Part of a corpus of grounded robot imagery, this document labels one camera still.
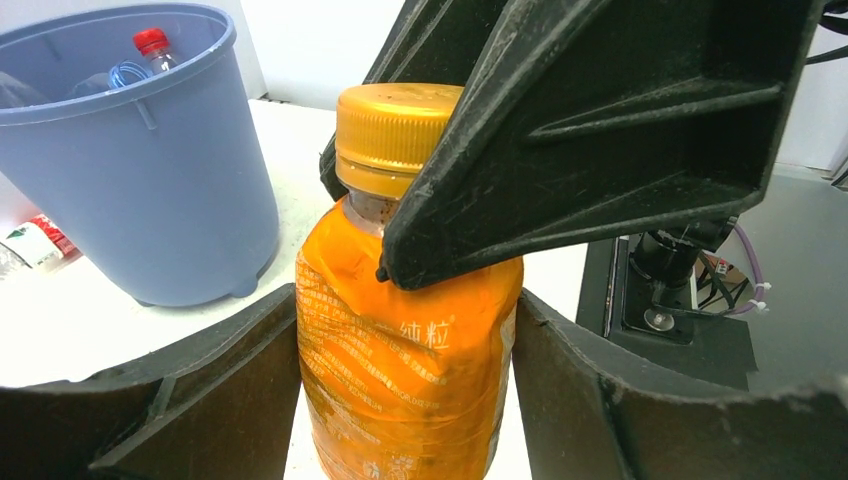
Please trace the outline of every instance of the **blue trash can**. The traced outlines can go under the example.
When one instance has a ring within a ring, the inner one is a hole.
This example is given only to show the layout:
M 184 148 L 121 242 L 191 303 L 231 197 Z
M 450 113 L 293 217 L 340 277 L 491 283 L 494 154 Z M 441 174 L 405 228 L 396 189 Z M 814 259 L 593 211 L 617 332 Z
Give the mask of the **blue trash can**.
M 164 30 L 183 63 L 123 89 L 61 101 Z M 273 189 L 224 12 L 157 4 L 0 35 L 0 71 L 53 103 L 0 110 L 0 171 L 142 303 L 249 295 L 276 250 Z

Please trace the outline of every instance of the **orange bottle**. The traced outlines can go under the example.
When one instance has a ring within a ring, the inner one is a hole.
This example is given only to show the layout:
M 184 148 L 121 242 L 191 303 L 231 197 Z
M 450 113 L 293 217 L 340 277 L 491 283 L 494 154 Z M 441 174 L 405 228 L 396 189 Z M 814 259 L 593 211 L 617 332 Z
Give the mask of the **orange bottle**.
M 522 260 L 413 292 L 375 276 L 383 227 L 461 92 L 373 84 L 339 98 L 336 172 L 350 194 L 296 275 L 303 385 L 333 480 L 479 480 L 497 447 Z

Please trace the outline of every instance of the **bottle cap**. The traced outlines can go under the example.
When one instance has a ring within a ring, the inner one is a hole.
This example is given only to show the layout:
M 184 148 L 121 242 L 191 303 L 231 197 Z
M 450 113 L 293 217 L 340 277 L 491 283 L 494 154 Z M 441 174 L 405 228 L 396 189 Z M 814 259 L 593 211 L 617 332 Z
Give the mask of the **bottle cap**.
M 345 185 L 399 199 L 430 158 L 462 87 L 375 83 L 349 88 L 336 109 L 336 175 Z
M 158 28 L 149 28 L 136 33 L 133 35 L 133 43 L 135 43 L 135 48 L 137 48 L 142 55 L 147 55 L 155 50 L 168 48 L 171 45 L 171 42 L 168 41 L 168 37 L 165 35 L 165 32 Z

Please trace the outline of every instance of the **bin rim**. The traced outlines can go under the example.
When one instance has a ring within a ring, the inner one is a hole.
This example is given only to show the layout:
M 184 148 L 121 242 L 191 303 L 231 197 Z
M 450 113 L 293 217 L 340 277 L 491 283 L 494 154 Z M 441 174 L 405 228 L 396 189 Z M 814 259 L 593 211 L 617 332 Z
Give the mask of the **bin rim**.
M 93 10 L 27 25 L 0 34 L 0 48 L 33 36 L 73 25 L 107 20 L 116 16 L 144 15 L 150 13 L 179 13 L 203 16 L 220 22 L 225 26 L 225 31 L 221 35 L 221 38 L 200 54 L 177 65 L 174 69 L 166 73 L 155 75 L 132 85 L 94 95 L 62 100 L 60 102 L 28 107 L 0 108 L 0 127 L 63 120 L 143 100 L 206 70 L 220 60 L 235 43 L 235 25 L 232 17 L 227 12 L 219 8 L 193 3 L 157 3 Z

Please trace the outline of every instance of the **silver bolt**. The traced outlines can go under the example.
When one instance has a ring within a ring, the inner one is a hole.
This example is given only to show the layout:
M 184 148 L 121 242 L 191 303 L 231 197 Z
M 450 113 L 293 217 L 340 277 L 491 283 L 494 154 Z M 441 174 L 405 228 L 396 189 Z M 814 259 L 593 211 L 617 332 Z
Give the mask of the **silver bolt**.
M 658 332 L 667 332 L 674 328 L 674 317 L 668 313 L 647 310 L 645 312 L 645 322 L 647 322 L 649 327 Z

